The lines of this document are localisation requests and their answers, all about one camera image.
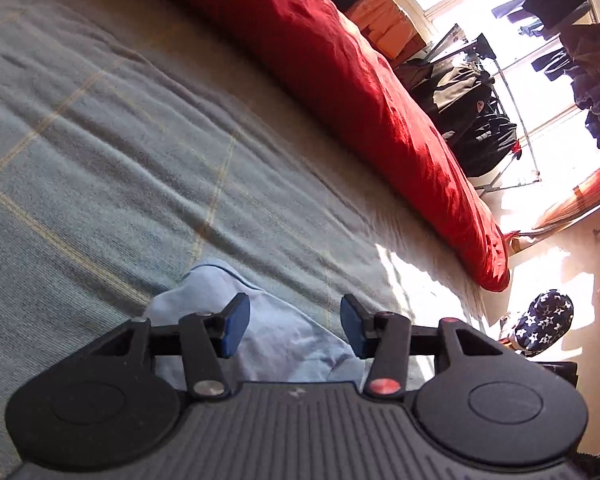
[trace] red fabric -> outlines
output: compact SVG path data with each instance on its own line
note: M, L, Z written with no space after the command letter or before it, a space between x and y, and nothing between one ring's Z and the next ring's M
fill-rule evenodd
M453 247L487 290L509 283L504 241L429 118L329 0L185 0L232 34Z

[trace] silver screw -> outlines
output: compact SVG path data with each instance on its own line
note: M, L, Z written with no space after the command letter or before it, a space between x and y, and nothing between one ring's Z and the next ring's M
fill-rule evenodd
M224 384L220 381L198 381L193 386L193 391L203 397L217 397L224 394Z

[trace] red blanket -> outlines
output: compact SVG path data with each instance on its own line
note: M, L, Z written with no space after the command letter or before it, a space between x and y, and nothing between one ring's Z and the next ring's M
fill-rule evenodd
M329 0L185 0L229 32L403 195L487 290L509 283L502 234L429 118Z

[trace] bed sheet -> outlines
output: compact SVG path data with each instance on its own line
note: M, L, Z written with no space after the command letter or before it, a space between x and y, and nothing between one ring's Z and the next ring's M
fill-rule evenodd
M214 256L339 336L347 292L483 319L453 251L184 7L0 0L0 477L10 393Z

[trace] star-patterned cap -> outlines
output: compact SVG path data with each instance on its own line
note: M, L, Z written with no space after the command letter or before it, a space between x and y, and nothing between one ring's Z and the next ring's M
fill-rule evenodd
M526 356L538 355L567 333L572 320L573 301L552 288L531 302L510 338Z

